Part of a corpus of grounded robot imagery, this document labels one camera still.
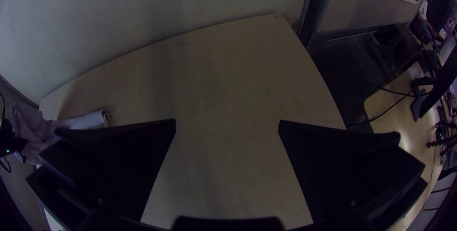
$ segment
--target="black cable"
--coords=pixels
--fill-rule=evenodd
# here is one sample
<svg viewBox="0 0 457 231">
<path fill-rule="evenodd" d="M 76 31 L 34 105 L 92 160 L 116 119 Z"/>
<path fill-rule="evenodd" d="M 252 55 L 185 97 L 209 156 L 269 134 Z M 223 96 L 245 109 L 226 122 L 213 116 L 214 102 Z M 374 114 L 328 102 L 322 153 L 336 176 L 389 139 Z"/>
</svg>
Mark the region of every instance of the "black cable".
<svg viewBox="0 0 457 231">
<path fill-rule="evenodd" d="M 3 94 L 0 92 L 0 96 L 1 96 L 1 100 L 3 101 L 3 109 L 1 111 L 1 123 L 0 123 L 0 134 L 3 133 L 3 123 L 4 123 L 4 120 L 5 120 L 5 108 L 6 108 L 6 105 L 5 105 L 5 98 L 3 97 Z M 0 161 L 0 166 L 6 170 L 6 172 L 8 173 L 11 173 L 11 166 L 10 166 L 10 162 L 6 159 L 6 157 L 3 157 L 4 160 L 6 161 L 6 163 L 8 164 L 8 168 L 5 167 L 5 165 L 3 164 L 3 162 Z"/>
<path fill-rule="evenodd" d="M 367 123 L 370 123 L 372 121 L 375 121 L 377 119 L 379 119 L 380 117 L 382 117 L 384 114 L 386 114 L 391 108 L 395 107 L 397 104 L 399 104 L 402 100 L 404 100 L 407 95 L 403 96 L 401 99 L 399 99 L 397 102 L 395 102 L 392 106 L 390 106 L 387 110 L 385 110 L 383 113 L 379 114 L 378 116 L 370 119 L 370 120 L 367 120 L 367 121 L 362 121 L 362 122 L 359 122 L 359 123 L 356 123 L 356 124 L 352 124 L 352 125 L 348 125 L 346 126 L 347 128 L 349 127 L 354 127 L 354 126 L 358 126 L 358 125 L 363 125 L 363 124 L 367 124 Z"/>
<path fill-rule="evenodd" d="M 412 97 L 412 98 L 417 98 L 417 97 L 421 97 L 421 96 L 426 96 L 428 95 L 429 93 L 431 92 L 426 92 L 424 94 L 419 94 L 419 95 L 410 95 L 411 92 L 409 93 L 402 93 L 402 92 L 398 92 L 398 91 L 392 91 L 392 90 L 389 90 L 389 89 L 386 89 L 384 87 L 382 87 L 382 83 L 379 84 L 379 85 L 376 85 L 376 84 L 373 84 L 372 82 L 368 81 L 368 80 L 365 80 L 365 79 L 361 79 L 360 77 L 353 77 L 353 76 L 349 76 L 348 78 L 344 79 L 341 84 L 338 86 L 338 88 L 335 90 L 334 92 L 334 97 L 336 98 L 339 90 L 341 90 L 341 88 L 343 87 L 343 85 L 345 84 L 346 81 L 350 80 L 350 79 L 353 79 L 353 80 L 359 80 L 359 81 L 362 81 L 362 82 L 365 82 L 371 86 L 374 86 L 375 88 L 372 89 L 372 91 L 376 91 L 376 90 L 383 90 L 383 91 L 386 91 L 386 92 L 390 92 L 390 93 L 393 93 L 393 94 L 398 94 L 398 95 L 403 95 L 403 96 L 407 96 L 407 97 Z"/>
<path fill-rule="evenodd" d="M 428 189 L 427 189 L 427 194 L 425 195 L 425 201 L 424 201 L 424 204 L 422 205 L 422 207 L 425 206 L 425 203 L 427 202 L 427 196 L 428 196 L 428 193 L 430 192 L 430 186 L 432 186 L 432 178 L 433 178 L 433 170 L 435 169 L 435 161 L 437 160 L 437 148 L 435 147 L 433 149 L 433 166 L 432 166 L 432 173 L 430 174 L 430 182 L 428 182 Z"/>
<path fill-rule="evenodd" d="M 0 161 L 0 166 L 2 166 L 2 168 L 4 168 L 6 170 L 6 172 L 8 173 L 11 173 L 11 166 L 10 166 L 10 162 L 6 159 L 6 157 L 3 157 L 3 159 L 6 161 L 6 163 L 8 164 L 8 169 L 5 167 L 5 165 L 3 165 L 3 162 Z"/>
</svg>

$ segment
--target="wooden table surface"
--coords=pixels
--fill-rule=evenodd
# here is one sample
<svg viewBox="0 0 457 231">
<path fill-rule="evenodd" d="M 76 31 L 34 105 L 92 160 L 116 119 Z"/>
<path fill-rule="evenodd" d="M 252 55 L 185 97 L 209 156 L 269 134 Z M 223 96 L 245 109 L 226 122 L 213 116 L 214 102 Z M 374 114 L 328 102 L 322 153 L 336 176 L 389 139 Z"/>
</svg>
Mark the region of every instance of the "wooden table surface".
<svg viewBox="0 0 457 231">
<path fill-rule="evenodd" d="M 81 75 L 40 104 L 45 119 L 98 109 L 108 110 L 112 126 L 176 119 L 141 219 L 162 228 L 178 216 L 277 216 L 287 229 L 311 224 L 279 121 L 345 129 L 319 71 L 280 14 L 154 43 Z"/>
<path fill-rule="evenodd" d="M 415 63 L 410 69 L 412 68 L 422 72 L 418 63 Z M 400 75 L 385 88 L 408 93 L 411 90 L 411 81 L 412 78 L 409 71 L 405 71 L 405 73 Z M 378 91 L 365 100 L 365 111 L 367 112 L 368 118 L 372 119 L 378 116 L 401 98 L 401 95 L 395 95 L 383 90 Z M 414 98 L 405 98 L 384 116 L 371 122 L 371 127 L 375 133 L 399 132 L 401 135 L 399 146 L 426 165 L 421 178 L 428 183 L 428 186 L 405 217 L 400 219 L 396 225 L 391 228 L 392 231 L 403 231 L 408 228 L 422 209 L 430 192 L 433 190 L 442 169 L 439 156 L 440 148 L 435 147 L 428 149 L 426 146 L 427 142 L 435 139 L 434 125 L 439 121 L 436 106 L 429 110 L 423 118 L 414 122 L 410 109 L 410 105 L 413 101 Z"/>
</svg>

